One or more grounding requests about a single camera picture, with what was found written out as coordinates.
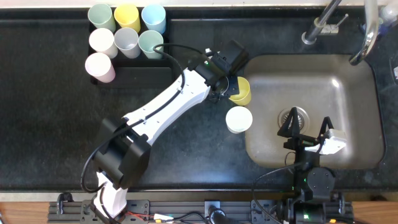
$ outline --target faucet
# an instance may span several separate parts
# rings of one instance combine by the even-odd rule
[[[333,14],[333,11],[340,4],[341,0],[332,0],[329,5],[322,12],[321,16],[313,21],[308,32],[302,34],[302,40],[305,44],[311,45],[317,41],[317,36],[324,32],[326,22]],[[359,64],[370,53],[379,31],[379,9],[377,7],[377,0],[364,0],[365,15],[366,15],[366,33],[365,39],[361,49],[358,53],[353,54],[349,58],[349,63],[352,65]],[[346,15],[337,25],[329,30],[338,28],[338,26],[347,18]]]

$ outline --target black countertop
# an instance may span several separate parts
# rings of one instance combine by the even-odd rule
[[[202,50],[219,50],[235,39],[251,58],[358,51],[363,42],[358,29],[363,9],[339,9],[332,20],[346,12],[350,18],[338,35],[319,37],[311,46],[302,43],[301,34],[321,11],[168,9],[169,39]],[[89,36],[86,9],[16,12],[0,11],[0,190],[79,191],[80,172],[101,120],[122,117],[162,90],[110,90],[90,83],[84,69]],[[376,77],[386,156],[374,169],[336,170],[336,189],[398,188],[398,87],[392,73],[398,66],[397,39],[395,28],[376,42],[366,59]],[[172,55],[185,65],[191,53],[173,49]],[[224,118],[232,106],[228,100],[204,101],[183,114],[156,140],[148,169],[131,190],[244,190],[270,171],[249,158],[244,133],[227,130]],[[87,182],[94,186],[96,176],[92,169],[89,172]],[[288,190],[291,185],[291,174],[284,172],[265,180],[262,188]]]

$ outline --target cup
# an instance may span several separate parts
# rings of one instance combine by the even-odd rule
[[[147,30],[143,32],[138,39],[139,48],[149,59],[160,59],[161,54],[154,52],[154,47],[158,44],[163,44],[162,34],[154,30]],[[157,47],[156,50],[163,52],[163,46]]]
[[[114,18],[122,28],[132,28],[136,32],[139,32],[141,29],[138,9],[133,4],[118,6],[114,11]]]
[[[85,63],[86,71],[103,83],[109,83],[115,78],[111,59],[104,53],[93,53]]]
[[[243,77],[238,77],[238,85],[239,85],[239,94],[232,95],[229,99],[236,103],[239,106],[248,105],[251,101],[251,91],[250,91],[250,84]]]
[[[225,121],[229,131],[239,134],[250,128],[253,116],[247,108],[235,106],[227,112]]]
[[[166,31],[166,10],[163,6],[158,4],[146,6],[141,12],[141,17],[149,30],[160,34]]]
[[[112,32],[116,30],[112,9],[107,4],[95,4],[91,7],[88,10],[88,19],[97,28],[105,28]]]
[[[118,54],[118,48],[114,44],[113,33],[108,29],[99,28],[94,30],[90,34],[88,43],[96,52],[104,53],[109,58],[114,58]]]
[[[132,28],[119,29],[114,34],[114,43],[128,58],[136,58],[141,53],[138,46],[138,34]]]

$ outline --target drain strainer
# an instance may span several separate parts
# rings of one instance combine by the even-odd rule
[[[298,126],[300,127],[300,133],[304,133],[309,124],[310,124],[310,118],[308,117],[308,114],[302,109],[296,106],[297,108],[297,117],[298,117]],[[282,112],[280,112],[279,117],[278,117],[278,124],[279,127],[282,127],[282,125],[285,123],[287,117],[289,116],[290,109],[284,109]]]

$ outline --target sink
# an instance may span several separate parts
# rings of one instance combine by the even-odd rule
[[[260,166],[282,167],[286,138],[277,135],[290,109],[298,108],[301,133],[317,137],[323,118],[346,133],[347,145],[321,156],[321,166],[367,169],[383,158],[385,147],[376,84],[366,62],[348,63],[349,55],[263,55],[244,70],[252,100],[246,107],[253,124],[246,131],[246,150]],[[294,162],[289,154],[287,164]]]

